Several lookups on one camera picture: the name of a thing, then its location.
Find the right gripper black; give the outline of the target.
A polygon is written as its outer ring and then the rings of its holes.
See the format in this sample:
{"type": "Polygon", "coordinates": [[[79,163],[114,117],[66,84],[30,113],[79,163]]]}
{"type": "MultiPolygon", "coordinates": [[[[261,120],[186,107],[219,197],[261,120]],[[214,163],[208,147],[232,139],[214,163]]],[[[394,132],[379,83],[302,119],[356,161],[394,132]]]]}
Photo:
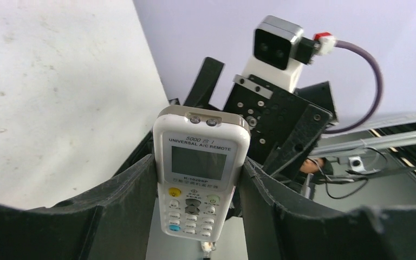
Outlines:
{"type": "MultiPolygon", "coordinates": [[[[223,68],[223,62],[204,58],[184,106],[214,108],[209,102],[223,68]]],[[[323,130],[334,122],[330,83],[290,93],[254,75],[236,75],[233,82],[223,110],[249,124],[249,158],[264,164],[262,170],[271,177],[297,172],[323,130]]]]}

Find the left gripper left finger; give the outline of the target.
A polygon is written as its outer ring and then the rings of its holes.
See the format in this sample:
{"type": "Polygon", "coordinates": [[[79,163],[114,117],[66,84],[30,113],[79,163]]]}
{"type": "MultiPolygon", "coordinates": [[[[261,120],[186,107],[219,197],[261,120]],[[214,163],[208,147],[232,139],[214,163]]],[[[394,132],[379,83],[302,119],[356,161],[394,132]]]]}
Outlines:
{"type": "Polygon", "coordinates": [[[0,259],[145,259],[156,193],[147,155],[53,207],[0,205],[0,259]]]}

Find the white grey remote control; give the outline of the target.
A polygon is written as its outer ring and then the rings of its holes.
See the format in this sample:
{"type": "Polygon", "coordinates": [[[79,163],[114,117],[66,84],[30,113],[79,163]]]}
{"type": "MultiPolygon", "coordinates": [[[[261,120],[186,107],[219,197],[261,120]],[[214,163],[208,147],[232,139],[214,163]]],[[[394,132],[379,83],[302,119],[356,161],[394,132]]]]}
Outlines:
{"type": "Polygon", "coordinates": [[[216,242],[250,146],[238,114],[171,105],[153,128],[161,229],[216,242]]]}

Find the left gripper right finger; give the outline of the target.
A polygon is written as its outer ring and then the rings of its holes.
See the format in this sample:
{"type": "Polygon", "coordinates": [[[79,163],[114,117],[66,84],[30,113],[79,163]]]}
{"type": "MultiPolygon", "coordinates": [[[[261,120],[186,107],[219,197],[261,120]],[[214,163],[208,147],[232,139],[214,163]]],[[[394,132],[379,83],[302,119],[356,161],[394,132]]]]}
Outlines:
{"type": "Polygon", "coordinates": [[[340,212],[247,160],[238,185],[249,259],[416,259],[416,206],[340,212]]]}

